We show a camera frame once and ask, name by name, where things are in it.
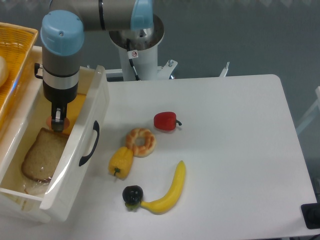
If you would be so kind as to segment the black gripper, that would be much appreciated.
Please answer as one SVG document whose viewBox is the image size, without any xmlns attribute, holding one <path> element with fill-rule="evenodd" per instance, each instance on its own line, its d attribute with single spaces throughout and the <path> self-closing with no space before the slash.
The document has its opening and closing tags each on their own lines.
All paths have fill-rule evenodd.
<svg viewBox="0 0 320 240">
<path fill-rule="evenodd" d="M 57 89 L 43 84 L 43 92 L 45 98 L 51 102 L 51 129 L 61 133 L 64 130 L 68 103 L 76 98 L 78 84 L 68 89 Z"/>
</svg>

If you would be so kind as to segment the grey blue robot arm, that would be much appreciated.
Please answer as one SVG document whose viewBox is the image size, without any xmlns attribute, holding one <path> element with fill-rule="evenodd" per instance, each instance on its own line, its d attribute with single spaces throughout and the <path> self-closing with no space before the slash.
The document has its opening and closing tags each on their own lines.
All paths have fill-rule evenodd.
<svg viewBox="0 0 320 240">
<path fill-rule="evenodd" d="M 68 103 L 77 95 L 80 55 L 86 31 L 143 30 L 153 26 L 151 0 L 52 0 L 42 19 L 40 38 L 43 82 L 51 103 L 50 128 L 65 128 Z"/>
</svg>

